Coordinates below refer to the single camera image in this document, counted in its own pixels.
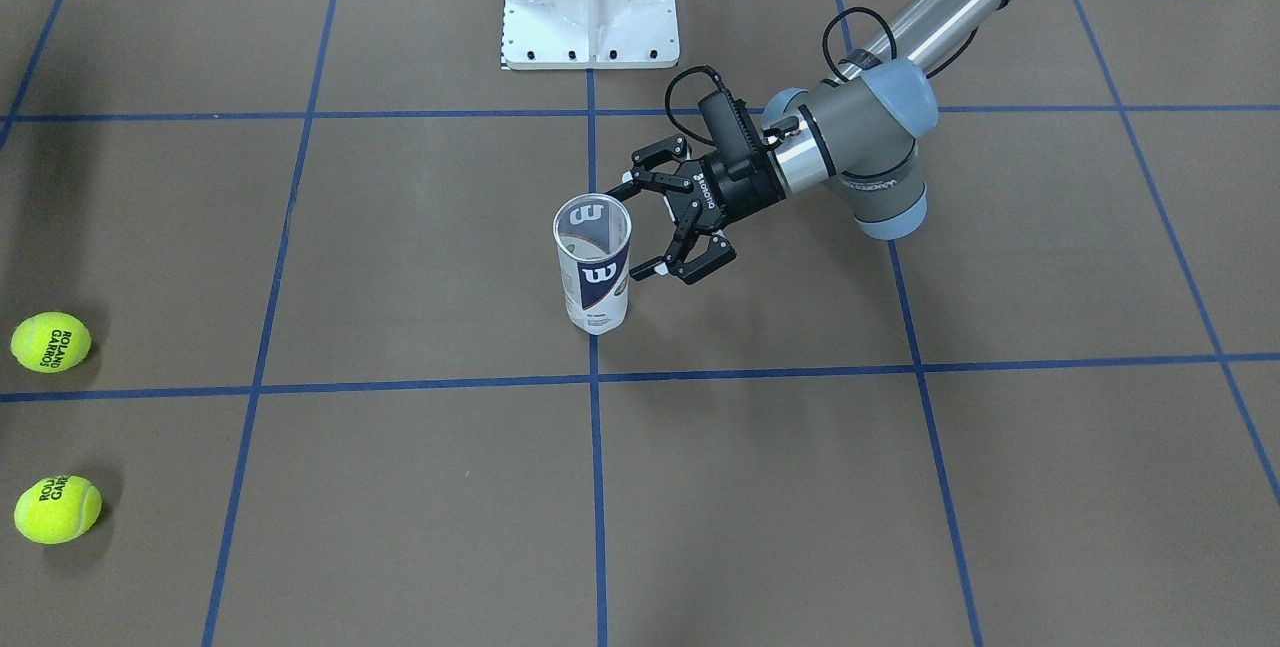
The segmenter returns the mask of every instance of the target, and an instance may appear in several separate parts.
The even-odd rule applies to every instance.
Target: white mounting bracket
[[[676,0],[504,1],[504,69],[637,69],[680,60]]]

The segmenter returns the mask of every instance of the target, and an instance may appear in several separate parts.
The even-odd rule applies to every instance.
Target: can rim
[[[617,250],[612,250],[607,255],[600,256],[600,258],[594,258],[594,259],[590,259],[590,260],[584,260],[584,259],[581,259],[579,256],[575,256],[573,252],[571,252],[567,249],[564,249],[564,242],[561,241],[561,232],[559,232],[559,219],[561,219],[561,215],[564,214],[564,210],[576,206],[576,204],[579,201],[581,201],[581,200],[603,200],[603,201],[605,201],[605,202],[608,202],[608,204],[618,208],[620,210],[622,210],[622,217],[626,218],[627,236],[626,236],[625,240],[622,240],[622,243],[618,245]],[[561,205],[561,209],[556,210],[556,218],[552,219],[552,238],[556,241],[556,249],[559,250],[559,252],[562,255],[567,256],[567,259],[571,259],[575,263],[585,264],[585,263],[596,263],[596,261],[612,260],[613,258],[621,255],[622,250],[626,250],[627,246],[631,245],[631,213],[627,211],[626,205],[623,205],[621,201],[618,201],[614,197],[611,197],[611,196],[608,196],[608,195],[605,195],[603,192],[586,192],[584,195],[579,195],[576,197],[572,197],[571,200],[568,200],[567,202],[564,202],[563,205]]]

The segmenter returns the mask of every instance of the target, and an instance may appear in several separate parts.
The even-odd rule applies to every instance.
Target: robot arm
[[[672,274],[699,282],[736,255],[724,227],[819,183],[850,204],[872,237],[913,232],[928,209],[916,140],[938,119],[925,73],[1007,4],[911,0],[884,24],[884,36],[833,65],[835,79],[774,96],[763,131],[713,69],[681,73],[672,86],[701,72],[716,87],[698,104],[710,140],[686,132],[713,150],[694,158],[689,141],[675,136],[632,154],[631,170],[609,193],[626,200],[658,192],[676,225],[666,252],[632,269],[632,278]],[[667,95],[669,100],[671,88]],[[655,170],[667,163],[676,164],[673,173]],[[691,256],[703,237],[705,251]]]

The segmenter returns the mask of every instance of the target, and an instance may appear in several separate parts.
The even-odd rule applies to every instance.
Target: blue joint cap
[[[938,124],[938,97],[933,95],[924,70],[901,58],[859,74],[876,99],[893,115],[902,129],[922,137]]]
[[[791,102],[794,102],[795,99],[799,97],[800,95],[809,95],[809,91],[801,90],[800,87],[790,87],[782,90],[777,95],[773,95],[773,99],[769,100],[769,104],[764,105],[764,114],[760,117],[760,124],[768,127],[774,122],[782,119],[782,114],[787,111],[787,108],[791,106]]]
[[[887,242],[891,240],[901,240],[911,232],[915,232],[915,228],[924,223],[924,215],[928,213],[929,188],[924,187],[924,192],[920,195],[920,199],[915,200],[914,205],[909,206],[906,211],[897,217],[891,217],[881,222],[863,222],[854,217],[854,222],[858,223],[858,227],[860,227],[863,232],[877,240]]]

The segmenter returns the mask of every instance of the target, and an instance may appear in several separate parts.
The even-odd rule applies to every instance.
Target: yellow tennis ball
[[[88,532],[102,511],[102,496],[83,477],[46,477],[18,497],[13,524],[41,545],[69,542]]]
[[[73,315],[41,313],[13,331],[9,351],[27,369],[63,372],[84,359],[90,343],[88,329]]]

